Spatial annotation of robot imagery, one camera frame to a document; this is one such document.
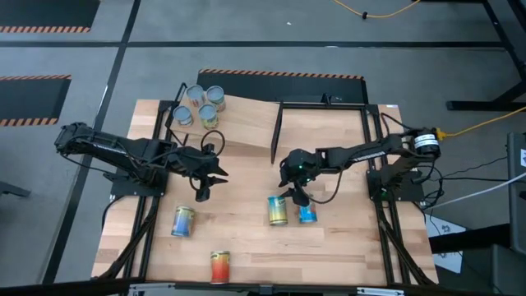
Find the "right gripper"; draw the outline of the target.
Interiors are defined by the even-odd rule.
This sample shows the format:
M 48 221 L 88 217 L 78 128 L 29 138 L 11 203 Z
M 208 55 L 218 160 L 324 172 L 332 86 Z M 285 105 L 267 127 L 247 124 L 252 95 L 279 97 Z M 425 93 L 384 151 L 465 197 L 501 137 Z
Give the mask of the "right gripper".
M 286 158 L 279 163 L 280 187 L 289 183 L 299 183 L 305 186 L 320 174 L 320 161 L 317 154 L 306 150 L 292 150 Z M 288 188 L 280 197 L 292 197 L 294 188 Z

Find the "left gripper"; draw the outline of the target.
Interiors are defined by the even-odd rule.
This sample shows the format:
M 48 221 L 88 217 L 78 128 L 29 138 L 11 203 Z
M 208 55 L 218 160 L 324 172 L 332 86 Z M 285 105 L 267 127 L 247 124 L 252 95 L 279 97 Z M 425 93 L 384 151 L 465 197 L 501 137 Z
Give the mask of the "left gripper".
M 174 150 L 174 173 L 183 177 L 195 178 L 204 186 L 226 183 L 226 179 L 210 177 L 210 174 L 228 175 L 219 167 L 217 154 L 203 152 L 192 147 L 176 148 Z

